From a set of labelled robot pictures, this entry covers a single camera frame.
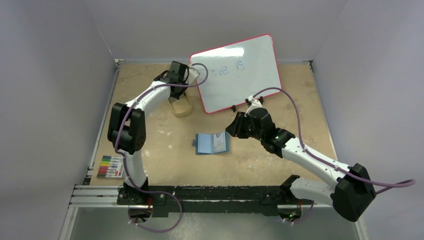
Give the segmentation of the silver VIP card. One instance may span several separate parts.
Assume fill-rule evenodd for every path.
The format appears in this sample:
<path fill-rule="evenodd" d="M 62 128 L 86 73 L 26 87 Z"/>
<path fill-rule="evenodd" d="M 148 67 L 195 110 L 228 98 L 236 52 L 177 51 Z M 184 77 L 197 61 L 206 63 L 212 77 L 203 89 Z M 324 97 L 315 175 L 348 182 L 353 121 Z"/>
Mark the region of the silver VIP card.
<path fill-rule="evenodd" d="M 213 135 L 213 152 L 215 154 L 227 151 L 227 133 L 219 132 Z"/>

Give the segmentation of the blue leather card holder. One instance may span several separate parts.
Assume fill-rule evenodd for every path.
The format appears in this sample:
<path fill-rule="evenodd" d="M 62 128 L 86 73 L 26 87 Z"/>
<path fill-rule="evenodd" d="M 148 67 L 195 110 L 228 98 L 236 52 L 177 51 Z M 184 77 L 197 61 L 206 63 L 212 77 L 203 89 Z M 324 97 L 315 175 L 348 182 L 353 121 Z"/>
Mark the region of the blue leather card holder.
<path fill-rule="evenodd" d="M 215 133 L 197 133 L 195 135 L 195 139 L 192 141 L 192 146 L 195 148 L 196 155 L 215 155 L 215 154 L 227 153 L 230 151 L 230 136 L 226 132 L 227 151 L 214 153 L 214 148 L 213 148 L 214 134 Z"/>

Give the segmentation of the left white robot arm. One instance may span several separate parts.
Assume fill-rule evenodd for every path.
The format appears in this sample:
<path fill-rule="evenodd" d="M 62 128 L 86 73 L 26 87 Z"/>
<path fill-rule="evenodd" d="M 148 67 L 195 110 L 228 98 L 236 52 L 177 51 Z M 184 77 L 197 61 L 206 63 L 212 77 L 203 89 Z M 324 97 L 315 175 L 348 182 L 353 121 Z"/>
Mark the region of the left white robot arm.
<path fill-rule="evenodd" d="M 163 101 L 182 96 L 190 84 L 190 67 L 173 61 L 140 95 L 111 108 L 107 139 L 122 156 L 124 183 L 119 195 L 138 205 L 149 199 L 141 150 L 147 139 L 146 118 Z"/>

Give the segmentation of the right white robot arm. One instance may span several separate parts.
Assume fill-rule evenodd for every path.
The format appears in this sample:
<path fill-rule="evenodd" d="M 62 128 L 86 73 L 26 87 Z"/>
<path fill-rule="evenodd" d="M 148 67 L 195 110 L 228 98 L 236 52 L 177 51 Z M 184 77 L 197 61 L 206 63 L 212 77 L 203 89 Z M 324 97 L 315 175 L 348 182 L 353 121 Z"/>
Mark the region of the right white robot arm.
<path fill-rule="evenodd" d="M 265 108 L 237 112 L 225 131 L 239 139 L 258 140 L 267 152 L 303 167 L 322 180 L 316 182 L 297 176 L 287 179 L 280 196 L 288 204 L 298 199 L 319 202 L 332 206 L 344 219 L 356 222 L 376 198 L 370 175 L 363 165 L 350 166 L 301 145 L 293 133 L 276 127 Z"/>

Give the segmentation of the beige oval tray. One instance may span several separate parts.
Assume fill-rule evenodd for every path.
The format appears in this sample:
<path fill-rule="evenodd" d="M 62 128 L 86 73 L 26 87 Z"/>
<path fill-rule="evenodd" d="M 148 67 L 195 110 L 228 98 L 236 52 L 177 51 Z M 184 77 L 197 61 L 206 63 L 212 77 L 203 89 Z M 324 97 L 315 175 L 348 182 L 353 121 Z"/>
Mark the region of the beige oval tray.
<path fill-rule="evenodd" d="M 192 112 L 193 105 L 191 99 L 185 92 L 178 99 L 170 97 L 167 99 L 172 114 L 177 118 L 182 118 Z"/>

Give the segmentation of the red framed whiteboard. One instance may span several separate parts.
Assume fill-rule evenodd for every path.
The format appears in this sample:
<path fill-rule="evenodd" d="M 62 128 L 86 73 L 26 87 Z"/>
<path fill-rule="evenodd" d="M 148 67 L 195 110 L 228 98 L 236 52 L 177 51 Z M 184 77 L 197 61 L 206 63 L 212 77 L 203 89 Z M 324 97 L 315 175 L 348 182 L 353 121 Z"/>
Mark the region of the red framed whiteboard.
<path fill-rule="evenodd" d="M 242 105 L 250 95 L 274 95 L 283 86 L 270 34 L 194 53 L 189 60 L 203 64 L 198 80 L 207 80 L 198 91 L 207 114 Z"/>

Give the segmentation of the colourful marker box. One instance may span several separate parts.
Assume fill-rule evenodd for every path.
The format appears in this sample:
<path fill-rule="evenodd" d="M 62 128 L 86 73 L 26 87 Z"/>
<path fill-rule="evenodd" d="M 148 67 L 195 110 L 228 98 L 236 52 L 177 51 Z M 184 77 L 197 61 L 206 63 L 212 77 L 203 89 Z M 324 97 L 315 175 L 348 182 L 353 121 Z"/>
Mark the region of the colourful marker box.
<path fill-rule="evenodd" d="M 97 178 L 100 179 L 124 179 L 124 166 L 122 156 L 104 155 L 100 162 Z"/>

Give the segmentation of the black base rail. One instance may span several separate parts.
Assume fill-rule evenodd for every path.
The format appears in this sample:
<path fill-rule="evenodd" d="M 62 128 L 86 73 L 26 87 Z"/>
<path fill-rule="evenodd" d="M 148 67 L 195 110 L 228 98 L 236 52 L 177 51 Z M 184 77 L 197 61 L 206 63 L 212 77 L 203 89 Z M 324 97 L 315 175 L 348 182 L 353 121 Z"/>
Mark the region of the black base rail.
<path fill-rule="evenodd" d="M 155 218 L 167 217 L 170 213 L 206 213 L 206 214 L 262 214 L 267 217 L 285 217 L 290 213 L 284 206 L 298 210 L 307 206 L 311 200 L 295 198 L 288 185 L 257 186 L 172 186 L 149 185 L 149 197 L 143 203 L 120 197 L 117 191 L 118 205 L 146 206 Z"/>

